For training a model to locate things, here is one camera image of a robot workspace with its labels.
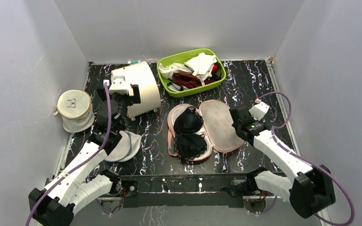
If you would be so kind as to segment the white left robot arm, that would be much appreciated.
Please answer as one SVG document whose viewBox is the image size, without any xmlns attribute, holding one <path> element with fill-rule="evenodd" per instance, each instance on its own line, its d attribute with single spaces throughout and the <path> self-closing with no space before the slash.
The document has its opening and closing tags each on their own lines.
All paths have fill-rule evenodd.
<svg viewBox="0 0 362 226">
<path fill-rule="evenodd" d="M 141 102 L 140 89 L 136 84 L 104 81 L 98 93 L 101 102 L 97 112 L 86 91 L 72 89 L 59 97 L 56 111 L 62 116 L 64 129 L 81 132 L 92 128 L 92 132 L 60 174 L 29 193 L 28 220 L 44 226 L 68 226 L 81 209 L 100 196 L 126 194 L 120 176 L 110 170 L 90 181 L 87 177 L 101 162 L 128 161 L 139 151 L 141 136 L 126 131 L 125 120 L 128 107 Z"/>
</svg>

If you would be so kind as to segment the black lace bra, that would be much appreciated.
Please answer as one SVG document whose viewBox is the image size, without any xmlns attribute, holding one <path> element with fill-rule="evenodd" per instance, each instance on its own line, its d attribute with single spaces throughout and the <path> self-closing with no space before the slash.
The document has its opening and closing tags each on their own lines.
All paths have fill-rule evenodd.
<svg viewBox="0 0 362 226">
<path fill-rule="evenodd" d="M 205 135 L 199 131 L 204 120 L 193 106 L 187 107 L 175 119 L 175 150 L 185 160 L 192 160 L 207 150 Z"/>
</svg>

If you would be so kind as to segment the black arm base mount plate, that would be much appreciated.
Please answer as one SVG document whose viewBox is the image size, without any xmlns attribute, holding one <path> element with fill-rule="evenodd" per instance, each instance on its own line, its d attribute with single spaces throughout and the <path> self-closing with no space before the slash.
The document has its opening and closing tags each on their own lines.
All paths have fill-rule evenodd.
<svg viewBox="0 0 362 226">
<path fill-rule="evenodd" d="M 251 212 L 266 207 L 268 192 L 247 189 L 245 174 L 120 176 L 115 194 L 99 198 L 111 208 L 227 206 Z"/>
</svg>

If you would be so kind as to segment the floral mesh laundry bag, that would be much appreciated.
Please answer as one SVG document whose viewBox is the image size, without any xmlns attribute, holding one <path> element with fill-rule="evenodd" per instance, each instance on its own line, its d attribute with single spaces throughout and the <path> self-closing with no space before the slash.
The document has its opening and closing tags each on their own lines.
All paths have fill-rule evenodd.
<svg viewBox="0 0 362 226">
<path fill-rule="evenodd" d="M 174 125 L 176 119 L 188 108 L 196 110 L 203 119 L 203 125 L 197 135 L 202 135 L 206 141 L 206 150 L 189 161 L 202 161 L 208 158 L 213 150 L 219 153 L 232 152 L 244 144 L 244 140 L 239 138 L 232 127 L 229 107 L 224 102 L 218 100 L 207 100 L 200 104 L 198 108 L 190 104 L 176 105 L 167 116 L 168 124 L 168 154 L 173 157 L 180 157 L 175 146 L 176 132 Z"/>
</svg>

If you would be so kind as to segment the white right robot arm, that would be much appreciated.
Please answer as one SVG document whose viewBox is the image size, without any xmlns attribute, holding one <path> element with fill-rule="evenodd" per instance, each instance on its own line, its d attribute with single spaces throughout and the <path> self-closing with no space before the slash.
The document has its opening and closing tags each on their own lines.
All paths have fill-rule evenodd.
<svg viewBox="0 0 362 226">
<path fill-rule="evenodd" d="M 329 169 L 319 169 L 295 156 L 262 118 L 268 108 L 255 105 L 251 109 L 239 107 L 230 110 L 232 126 L 241 139 L 264 153 L 282 170 L 279 176 L 264 167 L 247 173 L 245 182 L 237 185 L 253 195 L 267 191 L 288 201 L 294 211 L 308 218 L 336 202 Z"/>
</svg>

